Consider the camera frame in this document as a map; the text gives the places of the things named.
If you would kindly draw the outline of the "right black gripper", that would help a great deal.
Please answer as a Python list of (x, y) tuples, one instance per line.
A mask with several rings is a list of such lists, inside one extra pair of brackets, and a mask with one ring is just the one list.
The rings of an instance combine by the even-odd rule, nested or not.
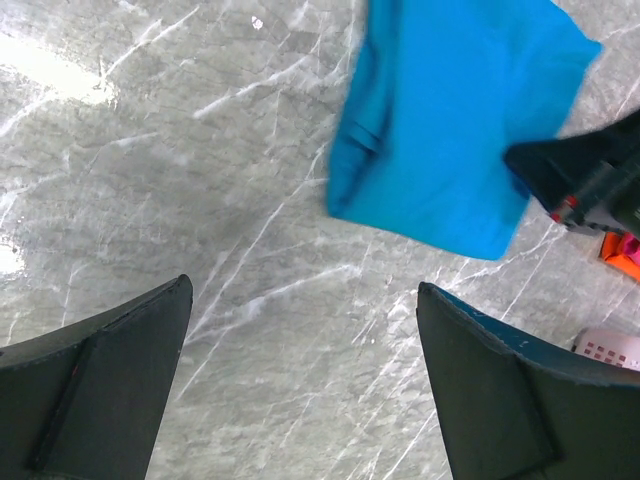
[(515, 144), (503, 156), (551, 218), (570, 230), (639, 235), (639, 114), (562, 139)]

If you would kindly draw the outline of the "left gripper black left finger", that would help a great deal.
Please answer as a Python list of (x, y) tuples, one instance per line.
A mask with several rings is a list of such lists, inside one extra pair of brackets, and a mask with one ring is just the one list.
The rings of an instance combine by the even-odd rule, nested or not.
[(192, 283), (181, 275), (2, 348), (2, 478), (144, 478), (192, 304)]

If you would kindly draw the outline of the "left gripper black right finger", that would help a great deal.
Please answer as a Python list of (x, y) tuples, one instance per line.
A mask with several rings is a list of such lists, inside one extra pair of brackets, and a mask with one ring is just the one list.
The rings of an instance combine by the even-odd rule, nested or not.
[(431, 283), (417, 322), (456, 479), (635, 479), (639, 371), (563, 349)]

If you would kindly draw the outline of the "blue t shirt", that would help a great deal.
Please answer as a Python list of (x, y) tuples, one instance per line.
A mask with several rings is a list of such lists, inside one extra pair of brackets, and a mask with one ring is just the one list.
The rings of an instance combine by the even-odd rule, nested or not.
[(370, 2), (328, 213), (501, 258), (530, 198), (503, 153), (556, 136), (600, 51), (550, 1)]

